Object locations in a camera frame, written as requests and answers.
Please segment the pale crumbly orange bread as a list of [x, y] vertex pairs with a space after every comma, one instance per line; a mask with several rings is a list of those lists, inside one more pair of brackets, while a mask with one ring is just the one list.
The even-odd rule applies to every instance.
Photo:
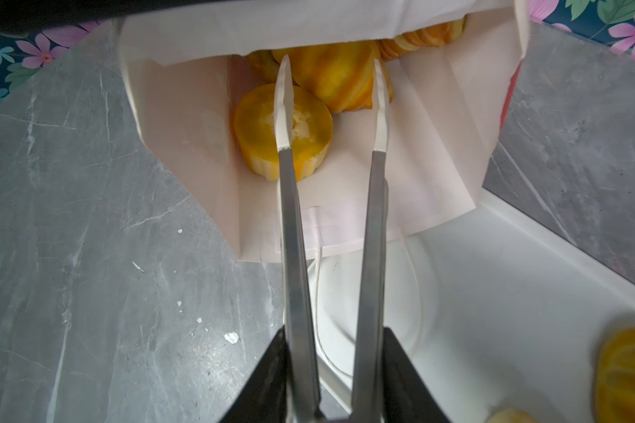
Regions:
[[487, 423], [538, 423], [538, 421], [527, 412], [506, 408], [490, 416]]

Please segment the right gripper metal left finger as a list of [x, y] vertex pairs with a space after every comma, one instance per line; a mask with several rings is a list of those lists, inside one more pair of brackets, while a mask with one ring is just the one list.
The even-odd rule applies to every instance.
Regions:
[[321, 419], [320, 385], [303, 226], [291, 144], [294, 86], [288, 56], [280, 62], [273, 100], [274, 135], [279, 155], [278, 203], [285, 294], [284, 331], [289, 353], [288, 422]]

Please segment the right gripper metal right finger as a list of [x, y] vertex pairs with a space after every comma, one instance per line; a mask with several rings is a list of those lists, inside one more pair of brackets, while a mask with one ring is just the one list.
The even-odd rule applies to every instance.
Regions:
[[383, 417], [383, 332], [386, 276], [389, 139], [389, 93], [383, 65], [375, 60], [372, 110], [376, 112], [374, 148], [363, 238], [363, 267], [356, 326], [351, 422], [379, 422]]

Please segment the small yellow bread in bag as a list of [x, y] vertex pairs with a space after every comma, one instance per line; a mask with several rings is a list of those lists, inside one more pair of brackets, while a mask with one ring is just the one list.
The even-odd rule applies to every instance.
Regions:
[[246, 57], [250, 68], [266, 84], [273, 84], [277, 80], [280, 64], [273, 57], [271, 50], [257, 50]]

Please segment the yellow striped croissant bread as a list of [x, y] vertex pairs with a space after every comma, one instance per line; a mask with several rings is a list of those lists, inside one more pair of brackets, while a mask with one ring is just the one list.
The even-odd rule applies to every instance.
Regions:
[[635, 328], [601, 347], [594, 380], [594, 420], [635, 422]]

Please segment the round yellow fluted bread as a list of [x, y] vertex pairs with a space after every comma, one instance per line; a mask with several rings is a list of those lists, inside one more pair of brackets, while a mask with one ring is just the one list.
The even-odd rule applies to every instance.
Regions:
[[[280, 177], [274, 135], [275, 85], [259, 86], [237, 105], [233, 128], [248, 168], [268, 181]], [[292, 127], [296, 180], [312, 176], [324, 162], [333, 139], [333, 118], [324, 102], [299, 86], [294, 87]]]

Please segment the striped yellow bread in bag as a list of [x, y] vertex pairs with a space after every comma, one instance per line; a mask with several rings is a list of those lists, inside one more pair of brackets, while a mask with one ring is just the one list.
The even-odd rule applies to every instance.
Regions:
[[273, 49], [280, 62], [289, 57], [295, 86], [323, 102], [333, 114], [372, 108], [377, 42], [339, 42]]

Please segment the red white paper bag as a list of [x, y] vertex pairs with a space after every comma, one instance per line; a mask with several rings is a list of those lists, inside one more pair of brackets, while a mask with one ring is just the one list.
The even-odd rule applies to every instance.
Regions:
[[517, 70], [525, 1], [227, 1], [126, 18], [123, 80], [139, 135], [243, 261], [280, 261], [277, 185], [246, 167], [234, 109], [258, 80], [254, 50], [391, 38], [466, 18], [439, 49], [388, 63], [388, 236], [416, 234], [476, 207]]

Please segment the white rectangular tray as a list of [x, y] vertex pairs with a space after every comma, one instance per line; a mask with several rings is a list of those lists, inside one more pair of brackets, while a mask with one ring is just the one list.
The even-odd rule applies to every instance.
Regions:
[[635, 328], [635, 285], [504, 200], [387, 245], [385, 324], [453, 422], [506, 408], [596, 422], [604, 342]]

